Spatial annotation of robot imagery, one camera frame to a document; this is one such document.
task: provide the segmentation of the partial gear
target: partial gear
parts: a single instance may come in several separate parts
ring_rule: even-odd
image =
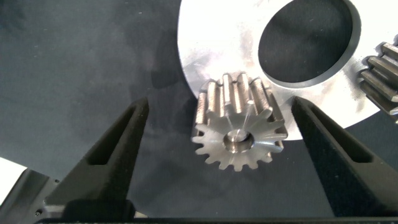
[[[369,57],[369,70],[361,72],[361,89],[398,124],[398,47],[384,43],[381,57]]]
[[[283,150],[284,123],[272,92],[259,78],[248,80],[242,73],[233,80],[225,74],[199,94],[192,141],[203,145],[196,153],[208,154],[207,164],[257,169],[257,161],[271,162],[271,153]]]

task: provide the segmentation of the circular hole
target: circular hole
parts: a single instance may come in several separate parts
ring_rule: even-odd
[[[311,80],[332,67],[353,32],[342,0],[294,0],[268,23],[259,43],[261,68],[274,80]]]
[[[224,137],[225,149],[232,153],[246,152],[253,143],[253,135],[242,129],[232,130]]]

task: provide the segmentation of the dark fabric background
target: dark fabric background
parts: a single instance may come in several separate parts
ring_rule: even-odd
[[[239,173],[195,155],[197,101],[178,59],[179,5],[0,0],[0,156],[62,179],[132,101],[147,96],[150,115],[129,193],[140,212],[332,216],[302,141]],[[397,128],[387,117],[378,113],[348,129],[398,169]]]

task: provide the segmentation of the aluminum disc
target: aluminum disc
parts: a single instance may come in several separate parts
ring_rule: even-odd
[[[275,94],[289,132],[287,140],[302,139],[290,111],[292,98],[316,104],[346,128],[379,111],[359,88],[364,58],[379,55],[378,45],[394,42],[398,1],[345,1],[353,22],[349,44],[326,72],[308,81],[287,83],[266,74],[259,63],[259,43],[266,25],[289,2],[185,0],[180,6],[178,50],[192,92],[199,94],[209,79],[224,73],[260,77]]]

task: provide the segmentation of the machined steel gear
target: machined steel gear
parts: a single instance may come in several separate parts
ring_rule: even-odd
[[[361,89],[398,124],[398,47],[384,43],[382,56],[369,57],[370,68],[361,72]]]
[[[270,162],[272,152],[283,150],[285,121],[261,79],[225,74],[205,87],[198,97],[192,141],[203,145],[196,153],[208,154],[207,164],[218,161],[220,169],[232,165],[235,171],[243,165],[257,169],[257,161]]]

